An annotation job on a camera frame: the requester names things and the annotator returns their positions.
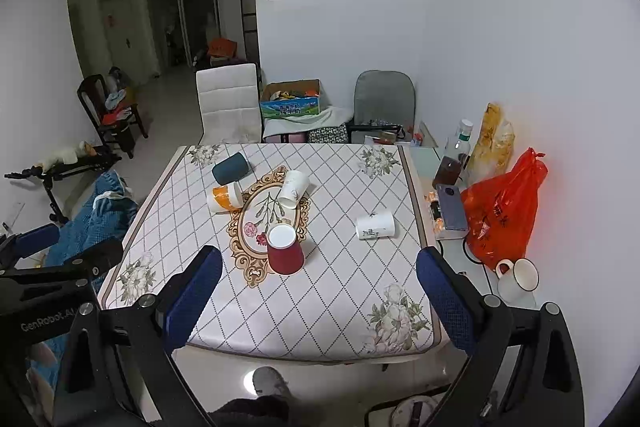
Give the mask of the red ribbed paper cup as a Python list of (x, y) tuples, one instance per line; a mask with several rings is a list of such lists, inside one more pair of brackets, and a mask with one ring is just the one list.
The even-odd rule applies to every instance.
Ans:
[(281, 223), (267, 234), (267, 254), (270, 268), (281, 275), (291, 275), (304, 265), (304, 253), (292, 225)]

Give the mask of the white paper cup right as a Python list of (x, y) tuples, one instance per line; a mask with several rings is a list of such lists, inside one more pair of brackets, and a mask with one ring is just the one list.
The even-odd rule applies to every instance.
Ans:
[(358, 239), (362, 241), (392, 237), (395, 233), (396, 223), (390, 210), (371, 213), (369, 216), (362, 216), (356, 220), (356, 234)]

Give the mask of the orange and white paper cup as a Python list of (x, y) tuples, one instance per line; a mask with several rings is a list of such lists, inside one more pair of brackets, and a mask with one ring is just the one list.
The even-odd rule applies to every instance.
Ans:
[(231, 182), (214, 186), (207, 194), (207, 206), (211, 213), (227, 213), (242, 209), (244, 205), (240, 184)]

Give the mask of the dark teal cup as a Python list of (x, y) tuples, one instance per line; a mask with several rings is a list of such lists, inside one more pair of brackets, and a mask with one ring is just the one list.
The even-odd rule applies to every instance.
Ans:
[(217, 162), (212, 169), (213, 177), (219, 185), (238, 182), (250, 173), (250, 163), (238, 152)]

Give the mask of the white floral paper cup centre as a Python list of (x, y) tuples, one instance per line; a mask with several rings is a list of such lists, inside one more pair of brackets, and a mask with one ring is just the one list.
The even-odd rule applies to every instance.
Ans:
[(299, 170), (288, 170), (278, 196), (278, 203), (286, 209), (295, 209), (304, 196), (309, 185), (306, 173)]

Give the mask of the white enamel mug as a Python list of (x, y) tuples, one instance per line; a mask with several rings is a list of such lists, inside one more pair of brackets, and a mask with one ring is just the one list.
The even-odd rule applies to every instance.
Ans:
[(536, 265), (526, 258), (500, 260), (495, 273), (498, 277), (498, 293), (506, 303), (516, 303), (536, 291), (540, 281)]

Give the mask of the blue quilted jacket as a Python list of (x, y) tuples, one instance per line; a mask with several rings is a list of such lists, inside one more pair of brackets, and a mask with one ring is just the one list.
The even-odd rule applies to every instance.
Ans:
[(115, 170), (102, 173), (76, 217), (60, 228), (60, 240), (47, 252), (44, 266), (62, 265), (110, 237), (122, 241), (137, 212), (138, 204), (124, 179)]

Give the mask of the orange plastic bag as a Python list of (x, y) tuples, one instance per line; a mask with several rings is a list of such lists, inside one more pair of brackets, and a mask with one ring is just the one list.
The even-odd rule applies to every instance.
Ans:
[(499, 261), (518, 261), (526, 255), (538, 191), (548, 174), (542, 158), (544, 153), (529, 147), (509, 172), (474, 183), (461, 193), (469, 227), (466, 245), (491, 270)]

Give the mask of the grey slipper right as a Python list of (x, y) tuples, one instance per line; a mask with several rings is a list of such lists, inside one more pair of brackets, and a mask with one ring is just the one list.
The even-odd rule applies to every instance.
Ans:
[(271, 366), (262, 366), (254, 370), (253, 386), (258, 397), (276, 397), (282, 400), (293, 398), (288, 383), (282, 375)]

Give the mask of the diamond pattern floral tablecloth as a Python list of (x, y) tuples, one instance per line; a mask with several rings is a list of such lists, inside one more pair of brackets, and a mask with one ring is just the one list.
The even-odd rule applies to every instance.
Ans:
[(232, 355), (412, 357), (442, 341), (416, 276), (430, 243), (414, 150), (355, 144), (195, 147), (169, 161), (104, 282), (104, 307), (158, 293), (198, 251), (220, 279), (190, 335)]

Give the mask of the yellow snack bag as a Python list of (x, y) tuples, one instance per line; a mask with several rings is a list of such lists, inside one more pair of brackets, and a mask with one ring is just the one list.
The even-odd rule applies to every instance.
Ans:
[(497, 102), (487, 104), (480, 135), (466, 167), (468, 184), (501, 176), (513, 154), (515, 132)]

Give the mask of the clear plastic bottle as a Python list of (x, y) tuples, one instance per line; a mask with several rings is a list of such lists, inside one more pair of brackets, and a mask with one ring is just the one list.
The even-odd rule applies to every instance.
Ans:
[(467, 119), (461, 119), (455, 134), (451, 135), (445, 145), (445, 155), (457, 161), (462, 168), (466, 166), (471, 156), (470, 139), (474, 124)]

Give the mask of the dark wooden chair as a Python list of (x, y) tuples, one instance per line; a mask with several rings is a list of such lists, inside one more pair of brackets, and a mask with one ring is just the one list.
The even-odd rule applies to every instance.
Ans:
[(136, 139), (131, 126), (134, 124), (138, 128), (143, 139), (148, 139), (149, 135), (131, 89), (111, 91), (105, 78), (96, 74), (85, 77), (76, 93), (100, 143), (107, 148), (118, 148), (129, 159), (134, 158)]

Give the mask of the white padded chair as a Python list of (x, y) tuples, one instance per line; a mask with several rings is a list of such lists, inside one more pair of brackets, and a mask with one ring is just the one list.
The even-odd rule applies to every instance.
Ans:
[(257, 69), (253, 63), (196, 73), (203, 145), (262, 142)]

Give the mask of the grey office chair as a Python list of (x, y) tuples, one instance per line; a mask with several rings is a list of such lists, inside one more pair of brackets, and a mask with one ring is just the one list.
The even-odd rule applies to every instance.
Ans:
[(370, 69), (355, 84), (354, 117), (347, 124), (350, 143), (363, 143), (366, 135), (390, 132), (404, 141), (416, 117), (416, 89), (412, 80), (396, 70)]

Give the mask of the cardboard box with toys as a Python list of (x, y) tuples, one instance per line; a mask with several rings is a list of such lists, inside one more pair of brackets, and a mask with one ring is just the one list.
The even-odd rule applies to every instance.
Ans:
[(268, 83), (259, 100), (262, 117), (316, 116), (320, 113), (320, 94), (318, 79)]

